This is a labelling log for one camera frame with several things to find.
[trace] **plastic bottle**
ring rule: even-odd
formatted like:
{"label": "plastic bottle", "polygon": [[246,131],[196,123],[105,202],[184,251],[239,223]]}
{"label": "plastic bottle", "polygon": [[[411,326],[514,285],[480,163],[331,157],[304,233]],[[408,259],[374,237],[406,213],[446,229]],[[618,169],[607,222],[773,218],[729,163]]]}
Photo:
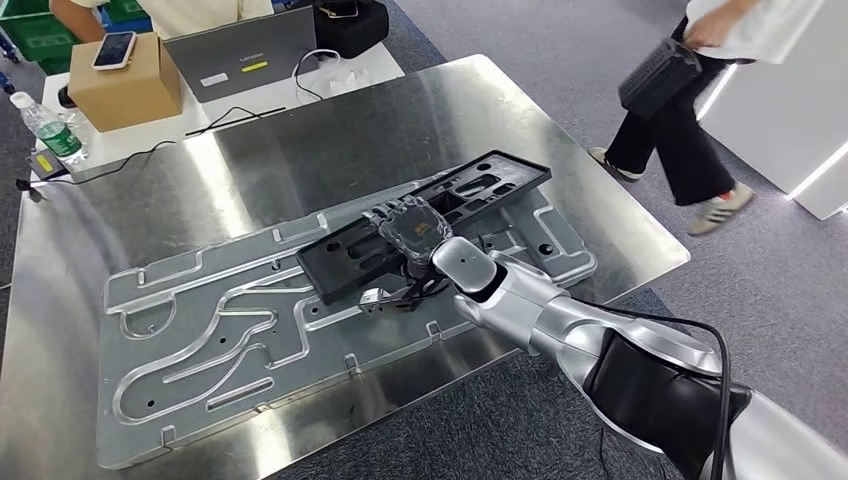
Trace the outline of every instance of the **plastic bottle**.
{"label": "plastic bottle", "polygon": [[65,165],[76,165],[85,158],[82,142],[50,109],[35,103],[24,92],[11,95],[10,100],[21,111],[29,131],[39,138]]}

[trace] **metal tabletop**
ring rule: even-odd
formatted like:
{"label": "metal tabletop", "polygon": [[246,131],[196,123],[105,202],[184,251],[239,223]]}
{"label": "metal tabletop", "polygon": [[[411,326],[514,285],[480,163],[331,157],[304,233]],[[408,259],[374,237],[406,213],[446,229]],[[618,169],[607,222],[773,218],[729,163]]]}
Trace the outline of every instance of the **metal tabletop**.
{"label": "metal tabletop", "polygon": [[609,302],[689,259],[483,56],[195,137],[83,187],[44,187],[40,202],[24,196],[0,377],[0,478],[256,480],[510,354],[507,341],[473,329],[147,463],[95,463],[109,275],[492,149],[551,167],[543,192],[599,260],[576,296]]}

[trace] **led light strip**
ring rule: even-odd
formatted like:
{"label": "led light strip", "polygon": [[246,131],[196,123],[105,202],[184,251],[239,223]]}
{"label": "led light strip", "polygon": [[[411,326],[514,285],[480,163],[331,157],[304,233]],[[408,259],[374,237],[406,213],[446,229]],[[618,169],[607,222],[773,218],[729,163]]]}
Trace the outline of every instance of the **led light strip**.
{"label": "led light strip", "polygon": [[816,180],[819,179],[819,177],[824,175],[824,172],[830,170],[834,165],[836,165],[836,163],[838,161],[842,160],[842,158],[845,157],[846,153],[848,153],[848,142],[845,142],[844,145],[839,147],[839,150],[833,152],[833,155],[831,155],[830,158],[825,160],[824,163],[819,165],[819,168],[815,169],[813,171],[813,173],[810,174],[809,177],[805,178],[804,181],[801,182],[800,185],[795,187],[795,190],[792,190],[791,192],[789,192],[789,195],[787,196],[787,198],[789,198],[791,200],[791,199],[797,197],[798,195],[800,195],[801,192],[806,190],[807,187],[812,185],[813,182],[815,182]]}
{"label": "led light strip", "polygon": [[704,105],[701,107],[701,111],[698,112],[698,116],[696,118],[699,122],[702,118],[704,118],[704,116],[707,115],[707,112],[709,112],[710,109],[713,108],[713,104],[718,99],[718,96],[721,95],[721,91],[724,90],[724,87],[727,86],[727,83],[730,82],[730,79],[731,77],[733,77],[733,74],[736,73],[737,68],[739,68],[739,65],[731,65],[730,68],[728,68],[727,71],[724,73],[724,76],[721,77],[721,80],[719,80],[715,90],[713,90],[713,93],[711,93],[709,98],[707,98],[707,101],[704,102]]}

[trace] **white wall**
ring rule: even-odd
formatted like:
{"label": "white wall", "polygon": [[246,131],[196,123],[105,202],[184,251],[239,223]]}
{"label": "white wall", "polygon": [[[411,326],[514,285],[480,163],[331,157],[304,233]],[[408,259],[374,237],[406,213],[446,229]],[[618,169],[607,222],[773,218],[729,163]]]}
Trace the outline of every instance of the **white wall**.
{"label": "white wall", "polygon": [[[784,64],[738,68],[702,125],[781,190],[798,187],[848,142],[848,0],[827,0]],[[848,203],[843,162],[796,198],[819,218]]]}

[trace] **silver laptop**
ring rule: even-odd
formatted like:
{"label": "silver laptop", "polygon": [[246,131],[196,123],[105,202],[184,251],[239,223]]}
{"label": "silver laptop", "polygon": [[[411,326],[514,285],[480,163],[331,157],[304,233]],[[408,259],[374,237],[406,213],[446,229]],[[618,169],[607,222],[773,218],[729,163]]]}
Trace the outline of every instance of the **silver laptop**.
{"label": "silver laptop", "polygon": [[[199,102],[209,102],[291,77],[303,55],[315,50],[315,20],[307,6],[232,23],[164,42]],[[300,73],[318,68],[304,60]]]}

